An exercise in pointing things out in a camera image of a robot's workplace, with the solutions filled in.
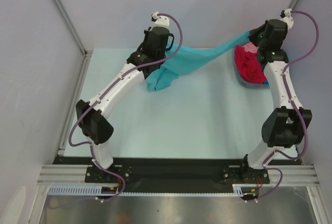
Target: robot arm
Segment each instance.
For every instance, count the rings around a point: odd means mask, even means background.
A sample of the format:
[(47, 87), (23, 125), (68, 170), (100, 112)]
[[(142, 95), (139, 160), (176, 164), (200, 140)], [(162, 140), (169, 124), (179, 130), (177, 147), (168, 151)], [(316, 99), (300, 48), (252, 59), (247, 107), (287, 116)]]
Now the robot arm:
[[(90, 101), (79, 100), (76, 104), (77, 118), (80, 118), (89, 107), (97, 102), (83, 117), (79, 127), (92, 143), (94, 155), (103, 168), (108, 168), (113, 163), (108, 140), (112, 136), (114, 128), (107, 121), (112, 110), (132, 88), (143, 82), (153, 71), (159, 69), (162, 62), (146, 67), (141, 66), (137, 69), (136, 67), (163, 59), (165, 52), (172, 48), (174, 42), (174, 36), (169, 32), (169, 18), (158, 16), (158, 12), (152, 14), (151, 17), (154, 22), (153, 26), (144, 31), (143, 42), (137, 51), (127, 59), (127, 63), (117, 77)], [(173, 39), (170, 47), (167, 48), (169, 36)]]
[(263, 170), (278, 154), (276, 150), (283, 151), (301, 143), (304, 131), (294, 106), (301, 113), (306, 127), (312, 118), (311, 111), (304, 110), (296, 96), (288, 67), (285, 69), (288, 57), (280, 47), (294, 22), (290, 9), (283, 11), (282, 17), (281, 20), (266, 21), (252, 30), (249, 37), (259, 47), (257, 59), (270, 85), (274, 111), (262, 126), (262, 141), (244, 158), (243, 171)]

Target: teal cloth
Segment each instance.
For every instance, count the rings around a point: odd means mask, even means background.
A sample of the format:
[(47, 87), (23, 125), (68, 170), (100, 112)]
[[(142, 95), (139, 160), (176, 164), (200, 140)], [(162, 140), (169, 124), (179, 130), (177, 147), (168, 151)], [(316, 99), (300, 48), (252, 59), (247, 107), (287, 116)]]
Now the teal cloth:
[[(152, 72), (147, 78), (147, 89), (149, 91), (159, 91), (171, 85), (179, 75), (188, 75), (198, 70), (212, 60), (216, 59), (226, 51), (234, 48), (236, 45), (247, 43), (249, 31), (227, 41), (226, 43), (211, 49), (194, 49), (181, 46), (178, 53), (165, 61), (160, 69)], [(177, 48), (174, 44), (172, 49), (166, 52), (166, 56), (172, 54)]]

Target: red cloth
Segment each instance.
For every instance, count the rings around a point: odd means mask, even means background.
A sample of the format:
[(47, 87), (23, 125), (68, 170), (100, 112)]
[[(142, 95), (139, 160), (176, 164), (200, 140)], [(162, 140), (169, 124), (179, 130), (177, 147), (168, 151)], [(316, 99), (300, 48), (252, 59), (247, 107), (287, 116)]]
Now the red cloth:
[(241, 46), (235, 48), (235, 64), (241, 77), (250, 83), (263, 84), (266, 77), (256, 59), (257, 54), (246, 52)]

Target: metal floor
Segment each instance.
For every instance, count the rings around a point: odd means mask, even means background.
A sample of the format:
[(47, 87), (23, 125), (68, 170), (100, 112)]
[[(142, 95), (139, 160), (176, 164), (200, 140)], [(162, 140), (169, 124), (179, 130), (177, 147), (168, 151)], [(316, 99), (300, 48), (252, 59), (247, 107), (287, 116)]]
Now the metal floor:
[[(52, 207), (79, 197), (49, 196)], [(283, 187), (258, 203), (237, 197), (118, 197), (85, 200), (64, 208), (44, 207), (39, 224), (315, 224), (305, 187)]]

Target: white connector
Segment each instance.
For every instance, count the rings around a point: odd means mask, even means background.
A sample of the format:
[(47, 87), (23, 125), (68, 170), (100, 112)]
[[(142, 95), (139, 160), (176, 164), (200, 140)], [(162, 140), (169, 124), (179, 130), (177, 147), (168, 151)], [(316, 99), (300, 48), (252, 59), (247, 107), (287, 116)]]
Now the white connector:
[(287, 23), (288, 29), (291, 29), (294, 25), (294, 20), (292, 18), (292, 9), (285, 9), (284, 10), (285, 17), (281, 19), (281, 21)]
[(158, 14), (159, 14), (159, 12), (156, 11), (156, 12), (152, 13), (151, 17), (153, 19), (157, 20), (158, 19)]

